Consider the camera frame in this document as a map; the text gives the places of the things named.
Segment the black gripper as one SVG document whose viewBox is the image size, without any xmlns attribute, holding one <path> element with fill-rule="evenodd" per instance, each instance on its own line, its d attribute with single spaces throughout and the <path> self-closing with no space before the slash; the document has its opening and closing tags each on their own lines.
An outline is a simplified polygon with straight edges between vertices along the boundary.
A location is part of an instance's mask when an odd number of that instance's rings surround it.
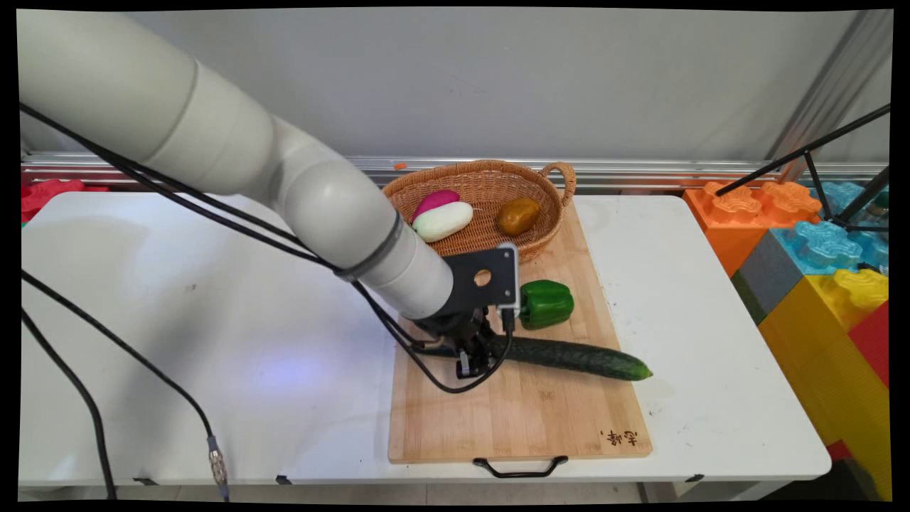
<svg viewBox="0 0 910 512">
<path fill-rule="evenodd" d="M 414 350 L 458 357 L 459 378 L 484 375 L 500 356 L 500 338 L 488 321 L 489 312 L 490 308 L 484 306 L 414 321 L 420 331 L 430 336 L 430 341 L 420 341 Z"/>
</svg>

